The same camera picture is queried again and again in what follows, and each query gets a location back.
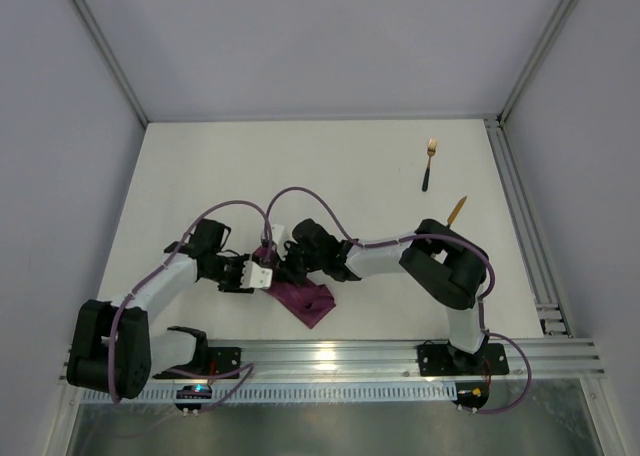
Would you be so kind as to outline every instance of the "metal beam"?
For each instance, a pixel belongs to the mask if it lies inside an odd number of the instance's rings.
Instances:
[[[69,0],[69,2],[76,11],[76,14],[80,18],[80,21],[89,34],[89,37],[93,41],[96,49],[98,50],[98,53],[100,53],[100,56],[102,57],[109,72],[115,79],[116,84],[122,91],[122,94],[131,106],[131,109],[138,117],[140,124],[142,124],[142,127],[146,129],[146,127],[149,125],[149,118],[145,114],[144,109],[140,104],[140,101],[138,100],[138,97],[133,91],[133,88],[131,87],[127,76],[124,74],[120,63],[118,63],[118,60],[116,59],[111,46],[109,46],[109,43],[107,42],[104,33],[100,29],[96,18],[93,16],[93,13],[91,12],[91,9],[89,8],[86,0]]]
[[[558,39],[558,35],[562,31],[562,28],[569,19],[578,1],[579,0],[560,0],[558,2],[505,102],[499,117],[500,124],[504,124],[509,119],[509,116],[511,116],[513,109],[529,87],[531,80],[553,47],[556,39]]]

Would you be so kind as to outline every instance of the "black mounting bracket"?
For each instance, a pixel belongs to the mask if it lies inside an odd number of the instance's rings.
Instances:
[[[420,376],[482,376],[483,366],[462,372],[454,364],[447,343],[425,342],[417,347],[418,367]],[[500,343],[487,344],[484,349],[484,359],[489,362],[493,376],[509,374],[509,363]]]

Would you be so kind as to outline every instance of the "purple cloth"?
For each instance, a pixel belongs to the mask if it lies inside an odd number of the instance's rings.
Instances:
[[[264,256],[266,248],[258,248],[255,255]],[[309,329],[320,322],[329,311],[336,307],[333,294],[326,285],[317,285],[307,279],[304,284],[274,281],[269,289],[263,290],[276,298]]]

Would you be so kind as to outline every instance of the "gray floor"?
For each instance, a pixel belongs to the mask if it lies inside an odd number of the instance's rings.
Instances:
[[[494,382],[491,405],[505,404],[521,387]],[[159,405],[84,406],[69,455],[602,454],[577,381],[534,382],[520,407],[498,416],[469,416],[446,402],[229,406],[197,418],[176,413]],[[114,437],[137,431],[142,435]]]

